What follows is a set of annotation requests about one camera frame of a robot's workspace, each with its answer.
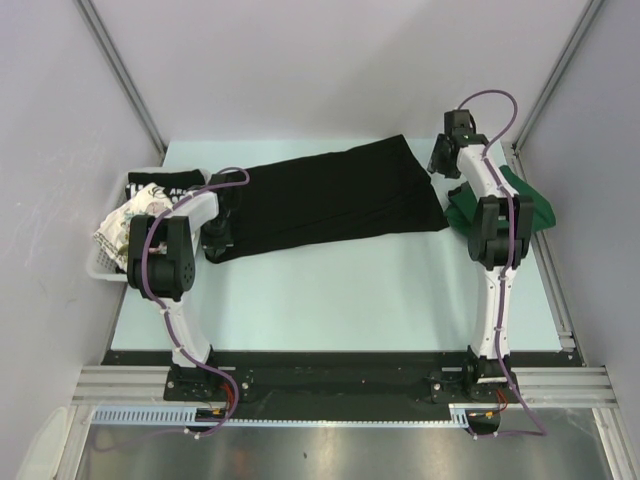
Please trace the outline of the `plain black t-shirt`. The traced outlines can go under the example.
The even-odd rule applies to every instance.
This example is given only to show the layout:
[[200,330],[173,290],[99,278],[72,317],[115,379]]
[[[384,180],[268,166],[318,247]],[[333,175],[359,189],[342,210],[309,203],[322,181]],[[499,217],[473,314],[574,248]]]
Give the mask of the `plain black t-shirt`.
[[221,264],[312,244],[448,226],[431,178],[396,135],[342,152],[251,167]]

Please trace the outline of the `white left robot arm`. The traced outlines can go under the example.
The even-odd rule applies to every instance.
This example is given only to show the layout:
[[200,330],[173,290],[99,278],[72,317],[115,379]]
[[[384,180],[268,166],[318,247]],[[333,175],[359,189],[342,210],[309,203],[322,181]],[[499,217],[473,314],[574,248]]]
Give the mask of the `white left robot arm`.
[[222,217],[220,192],[249,182],[246,170],[225,168],[160,213],[138,214],[130,221],[128,284],[155,304],[173,347],[166,400],[207,402],[222,392],[231,407],[238,399],[233,377],[210,364],[212,346],[190,311],[189,291],[196,277],[193,236]]

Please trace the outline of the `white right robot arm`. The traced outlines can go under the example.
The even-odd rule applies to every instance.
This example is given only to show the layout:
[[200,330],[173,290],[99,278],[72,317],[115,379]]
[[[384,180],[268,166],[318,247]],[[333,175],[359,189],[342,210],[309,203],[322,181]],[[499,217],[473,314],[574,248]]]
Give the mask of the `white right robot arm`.
[[479,273],[478,315],[456,389],[476,402],[501,400],[516,381],[510,368],[508,315],[513,283],[527,256],[534,202],[512,187],[467,109],[444,113],[428,171],[466,179],[476,198],[467,247]]

